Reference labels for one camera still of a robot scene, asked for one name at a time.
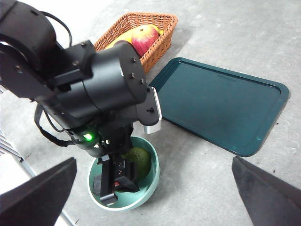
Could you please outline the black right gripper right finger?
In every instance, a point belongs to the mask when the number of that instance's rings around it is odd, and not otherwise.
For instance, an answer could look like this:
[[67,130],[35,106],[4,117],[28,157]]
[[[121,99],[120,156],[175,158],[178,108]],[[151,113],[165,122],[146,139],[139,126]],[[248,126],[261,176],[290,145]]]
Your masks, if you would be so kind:
[[232,173],[254,226],[299,226],[301,190],[238,156]]

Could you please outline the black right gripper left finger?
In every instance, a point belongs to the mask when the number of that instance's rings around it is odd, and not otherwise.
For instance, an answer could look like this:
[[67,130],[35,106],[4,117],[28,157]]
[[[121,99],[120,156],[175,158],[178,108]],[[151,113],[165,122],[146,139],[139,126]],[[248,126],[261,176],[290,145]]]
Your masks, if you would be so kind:
[[0,196],[2,226],[53,226],[77,173],[71,157]]

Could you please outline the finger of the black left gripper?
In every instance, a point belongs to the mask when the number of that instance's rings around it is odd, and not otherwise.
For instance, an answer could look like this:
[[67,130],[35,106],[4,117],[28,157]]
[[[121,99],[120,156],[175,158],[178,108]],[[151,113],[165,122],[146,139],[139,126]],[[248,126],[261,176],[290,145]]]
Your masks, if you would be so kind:
[[117,186],[118,192],[130,192],[135,193],[139,191],[139,186],[137,184],[137,165],[134,162],[124,162],[119,168],[117,174]]
[[101,180],[102,180],[102,175],[96,175],[94,176],[94,181],[93,181],[93,194],[100,196],[101,195]]

